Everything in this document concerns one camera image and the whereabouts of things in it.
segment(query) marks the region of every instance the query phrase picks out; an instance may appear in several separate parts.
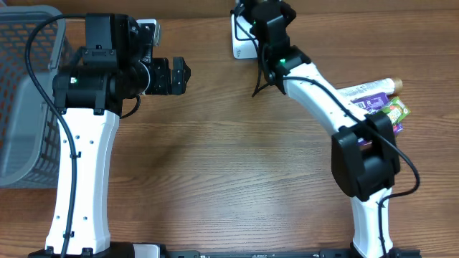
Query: snack wrapper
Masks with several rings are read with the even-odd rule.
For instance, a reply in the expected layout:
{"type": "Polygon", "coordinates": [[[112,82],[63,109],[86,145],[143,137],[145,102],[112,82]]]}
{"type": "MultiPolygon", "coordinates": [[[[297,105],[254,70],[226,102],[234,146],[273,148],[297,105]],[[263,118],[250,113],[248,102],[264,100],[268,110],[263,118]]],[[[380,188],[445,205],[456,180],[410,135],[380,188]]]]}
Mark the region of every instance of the snack wrapper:
{"type": "MultiPolygon", "coordinates": [[[[385,109],[385,108],[387,108],[388,112],[390,113],[392,110],[395,110],[395,107],[390,107],[390,105],[398,105],[398,107],[406,108],[403,105],[402,101],[400,101],[399,97],[396,97],[392,101],[389,101],[389,99],[387,98],[387,95],[384,92],[381,92],[381,93],[378,93],[378,94],[375,94],[375,95],[372,95],[372,96],[368,96],[368,97],[363,97],[363,98],[360,98],[358,100],[353,100],[352,102],[353,102],[353,104],[357,105],[359,108],[365,109],[369,114],[377,113],[380,110],[383,111],[383,109],[385,109]]],[[[409,113],[410,113],[410,111],[408,110],[408,113],[406,115],[400,116],[397,111],[394,111],[392,113],[392,117],[393,117],[394,121],[401,121],[409,113]]],[[[392,125],[393,125],[393,128],[394,128],[394,134],[398,135],[400,132],[403,131],[403,125],[401,123],[395,123],[394,124],[393,121],[392,121],[392,118],[390,116],[389,116],[389,118],[391,119],[391,122],[392,122],[392,125]]],[[[359,139],[359,145],[367,145],[369,143],[370,142],[368,142],[368,141],[366,141],[366,140],[364,140],[362,138],[359,139]]]]}

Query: green snack package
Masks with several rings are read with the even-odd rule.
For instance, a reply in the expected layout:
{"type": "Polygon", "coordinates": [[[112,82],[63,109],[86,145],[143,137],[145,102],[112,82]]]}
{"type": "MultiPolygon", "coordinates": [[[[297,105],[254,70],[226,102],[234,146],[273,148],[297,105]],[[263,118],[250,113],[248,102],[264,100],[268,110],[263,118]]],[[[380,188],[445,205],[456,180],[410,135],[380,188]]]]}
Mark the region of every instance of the green snack package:
{"type": "Polygon", "coordinates": [[[411,111],[403,104],[399,97],[394,97],[382,109],[392,122],[392,125],[400,123],[411,111]]]}

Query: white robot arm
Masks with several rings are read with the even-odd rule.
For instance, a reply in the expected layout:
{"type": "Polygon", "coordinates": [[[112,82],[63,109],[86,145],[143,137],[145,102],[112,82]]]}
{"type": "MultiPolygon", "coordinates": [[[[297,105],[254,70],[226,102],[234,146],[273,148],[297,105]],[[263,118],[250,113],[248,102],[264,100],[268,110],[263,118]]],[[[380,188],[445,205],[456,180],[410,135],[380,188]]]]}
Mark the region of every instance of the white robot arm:
{"type": "Polygon", "coordinates": [[[342,107],[338,106],[336,100],[333,100],[329,94],[332,94],[356,119],[363,123],[370,123],[372,127],[380,126],[381,131],[386,130],[385,136],[388,138],[391,138],[392,134],[391,141],[394,144],[392,127],[390,132],[388,132],[388,125],[385,125],[384,129],[383,123],[387,123],[387,121],[383,122],[384,118],[378,118],[379,121],[374,123],[374,118],[366,116],[365,110],[342,97],[322,77],[314,63],[304,53],[297,47],[290,46],[285,28],[295,19],[295,16],[296,13],[290,6],[281,1],[263,3],[255,0],[237,1],[237,7],[231,17],[233,54],[237,59],[258,57],[266,80],[276,85],[288,97],[298,101],[332,137],[334,148],[332,173],[343,192],[351,197],[355,228],[351,252],[356,257],[362,258],[383,257],[393,247],[389,237],[386,197],[391,194],[394,175],[399,172],[399,159],[398,156],[394,156],[394,153],[387,155],[390,150],[383,150],[384,145],[377,142],[372,148],[381,148],[381,150],[373,152],[373,157],[361,151],[356,146],[356,142],[354,147],[350,146],[352,140],[350,145],[347,140],[350,139],[349,137],[354,137],[353,140],[356,140],[357,136],[363,137],[362,128],[357,129],[359,127],[357,122],[346,115],[342,107]],[[328,94],[314,83],[289,79],[293,77],[318,82],[327,89],[328,94]],[[381,167],[387,171],[382,171],[374,164],[370,165],[373,161],[381,162],[381,167]],[[386,201],[382,204],[381,218],[379,218],[379,204],[383,199],[386,201]]]}

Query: cable clip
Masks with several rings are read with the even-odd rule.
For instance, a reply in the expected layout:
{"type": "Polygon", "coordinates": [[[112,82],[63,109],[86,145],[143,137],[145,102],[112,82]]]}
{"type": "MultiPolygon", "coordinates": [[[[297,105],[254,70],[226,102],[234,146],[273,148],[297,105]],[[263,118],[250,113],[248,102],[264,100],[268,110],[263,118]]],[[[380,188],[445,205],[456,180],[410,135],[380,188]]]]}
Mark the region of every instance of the cable clip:
{"type": "Polygon", "coordinates": [[[71,158],[71,159],[81,158],[81,151],[78,151],[78,154],[77,154],[77,155],[72,155],[72,154],[70,154],[70,158],[71,158]]]}

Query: white object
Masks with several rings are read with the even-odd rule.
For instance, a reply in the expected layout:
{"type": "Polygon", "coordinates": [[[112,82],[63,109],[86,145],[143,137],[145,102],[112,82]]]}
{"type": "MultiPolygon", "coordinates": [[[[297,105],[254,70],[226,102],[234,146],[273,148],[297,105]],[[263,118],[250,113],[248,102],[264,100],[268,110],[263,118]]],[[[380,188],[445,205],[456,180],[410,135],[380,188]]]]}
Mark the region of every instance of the white object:
{"type": "Polygon", "coordinates": [[[381,92],[386,95],[395,93],[395,82],[391,78],[368,82],[357,86],[346,87],[338,90],[348,100],[358,100],[359,98],[372,96],[381,92]]]}
{"type": "MultiPolygon", "coordinates": [[[[237,23],[254,39],[255,36],[250,33],[252,25],[248,23],[243,16],[237,17],[237,23]]],[[[257,58],[257,50],[252,40],[235,24],[235,15],[231,16],[231,33],[232,33],[232,54],[237,59],[257,58]]]]}
{"type": "Polygon", "coordinates": [[[135,258],[159,258],[160,249],[155,244],[134,244],[135,258]]]}
{"type": "MultiPolygon", "coordinates": [[[[317,70],[314,63],[301,64],[293,68],[287,77],[304,77],[320,82],[325,86],[352,114],[358,119],[365,120],[367,111],[358,108],[328,83],[317,70]]],[[[344,111],[319,87],[301,80],[285,80],[285,93],[288,97],[298,101],[314,116],[329,135],[339,131],[341,126],[351,127],[356,124],[347,117],[344,111]]]]}
{"type": "MultiPolygon", "coordinates": [[[[67,254],[80,255],[82,248],[92,248],[93,254],[110,246],[107,222],[108,169],[113,140],[120,117],[110,111],[94,115],[89,108],[69,108],[63,115],[72,132],[77,153],[77,190],[72,231],[67,254]]],[[[60,169],[57,200],[46,247],[60,254],[64,241],[72,180],[72,160],[65,131],[60,125],[60,169]]]]}
{"type": "MultiPolygon", "coordinates": [[[[379,239],[378,203],[390,195],[392,188],[382,189],[370,196],[368,201],[351,198],[352,214],[354,216],[355,235],[352,239],[354,247],[364,258],[379,258],[383,256],[381,240],[379,239]]],[[[389,200],[382,208],[382,233],[386,252],[394,246],[389,236],[389,200]]]]}
{"type": "Polygon", "coordinates": [[[159,47],[161,43],[161,25],[156,21],[156,19],[138,19],[136,21],[140,24],[155,24],[155,31],[153,33],[153,46],[159,47]]]}

